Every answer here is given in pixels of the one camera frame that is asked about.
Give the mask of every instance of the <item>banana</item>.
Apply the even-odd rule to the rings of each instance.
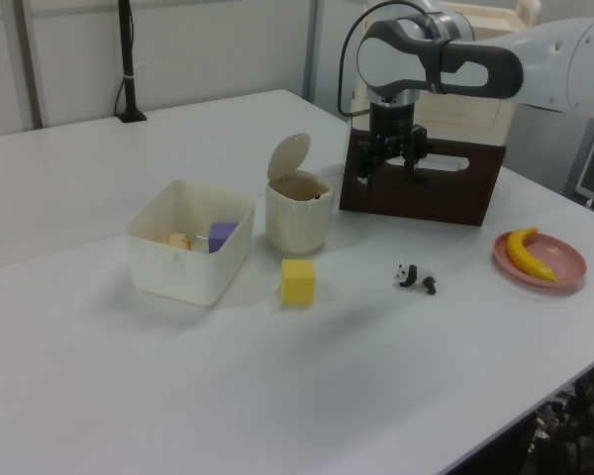
[[[526,274],[556,282],[556,276],[552,269],[530,254],[524,246],[524,241],[538,231],[537,228],[530,228],[529,230],[515,230],[511,232],[506,242],[506,251],[513,263]]]

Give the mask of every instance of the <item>yellow sponge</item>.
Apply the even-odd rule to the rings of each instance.
[[[288,305],[311,305],[315,300],[315,266],[311,259],[281,261],[281,301]]]

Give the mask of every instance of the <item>small lidded bin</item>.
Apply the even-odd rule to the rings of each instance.
[[[268,164],[266,235],[275,247],[306,254],[324,244],[333,211],[334,189],[325,179],[297,170],[310,149],[310,136],[282,141]]]

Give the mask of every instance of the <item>pink plate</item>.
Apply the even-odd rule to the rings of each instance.
[[[503,233],[495,239],[493,245],[493,255],[495,259],[507,272],[514,275],[529,284],[539,285],[541,287],[569,287],[583,278],[587,272],[587,264],[583,256],[576,249],[569,246],[556,237],[541,235],[539,233],[524,242],[529,253],[541,262],[548,265],[554,275],[556,282],[532,277],[522,272],[511,260],[506,251],[506,241],[510,233]]]

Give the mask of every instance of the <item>toy panda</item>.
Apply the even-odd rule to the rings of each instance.
[[[402,264],[398,266],[395,279],[401,287],[409,287],[412,284],[422,284],[427,288],[429,295],[436,295],[436,276],[434,273],[424,267],[417,265]]]

